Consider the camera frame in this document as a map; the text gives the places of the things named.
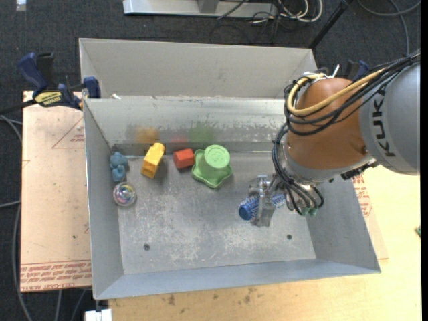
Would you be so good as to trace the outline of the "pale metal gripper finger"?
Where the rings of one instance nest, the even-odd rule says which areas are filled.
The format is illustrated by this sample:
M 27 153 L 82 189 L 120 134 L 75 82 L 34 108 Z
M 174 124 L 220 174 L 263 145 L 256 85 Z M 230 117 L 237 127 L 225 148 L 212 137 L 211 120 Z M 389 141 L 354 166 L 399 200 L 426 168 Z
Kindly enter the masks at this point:
M 274 206 L 265 200 L 259 200 L 252 212 L 251 224 L 257 227 L 269 227 L 274 214 Z
M 258 196 L 258 197 L 267 197 L 271 193 L 271 181 L 267 175 L 258 175 L 252 182 L 249 184 L 248 195 Z

